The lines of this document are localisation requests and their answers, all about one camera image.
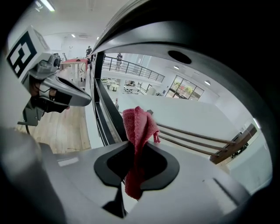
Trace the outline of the person's left hand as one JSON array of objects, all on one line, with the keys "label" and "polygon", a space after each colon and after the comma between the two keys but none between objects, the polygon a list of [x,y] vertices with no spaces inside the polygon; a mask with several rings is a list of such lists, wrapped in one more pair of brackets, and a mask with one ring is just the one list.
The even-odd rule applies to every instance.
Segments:
[{"label": "person's left hand", "polygon": [[29,90],[32,97],[48,97],[53,98],[56,95],[57,90],[44,84],[42,81],[31,79],[29,81]]}]

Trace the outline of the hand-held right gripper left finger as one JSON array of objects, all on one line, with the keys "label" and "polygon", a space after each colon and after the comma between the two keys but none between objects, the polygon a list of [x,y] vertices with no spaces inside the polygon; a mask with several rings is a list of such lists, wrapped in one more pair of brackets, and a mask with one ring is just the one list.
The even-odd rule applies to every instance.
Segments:
[{"label": "hand-held right gripper left finger", "polygon": [[47,206],[55,212],[58,224],[134,224],[136,219],[125,213],[121,179],[107,166],[113,160],[121,166],[120,156],[130,148],[128,142],[106,147],[54,154],[49,145],[40,144],[42,167],[50,186]]}]

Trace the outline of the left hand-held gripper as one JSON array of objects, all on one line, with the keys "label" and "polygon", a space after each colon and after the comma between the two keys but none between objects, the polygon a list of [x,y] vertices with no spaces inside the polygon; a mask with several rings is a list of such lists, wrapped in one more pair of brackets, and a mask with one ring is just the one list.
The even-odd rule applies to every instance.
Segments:
[{"label": "left hand-held gripper", "polygon": [[[19,125],[37,126],[44,113],[61,113],[70,106],[84,107],[91,96],[73,82],[56,76],[60,57],[51,53],[43,36],[29,26],[17,39],[6,56],[11,71],[30,95],[21,110]],[[29,81],[36,79],[57,90],[55,97],[32,97]]]}]

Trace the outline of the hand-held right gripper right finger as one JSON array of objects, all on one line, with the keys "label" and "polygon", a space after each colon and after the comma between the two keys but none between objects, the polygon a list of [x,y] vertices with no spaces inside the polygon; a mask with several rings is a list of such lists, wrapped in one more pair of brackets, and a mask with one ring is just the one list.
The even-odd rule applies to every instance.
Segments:
[{"label": "hand-held right gripper right finger", "polygon": [[134,224],[228,224],[250,198],[238,181],[197,154],[149,142],[173,155],[180,170],[162,190],[146,191],[129,213]]}]

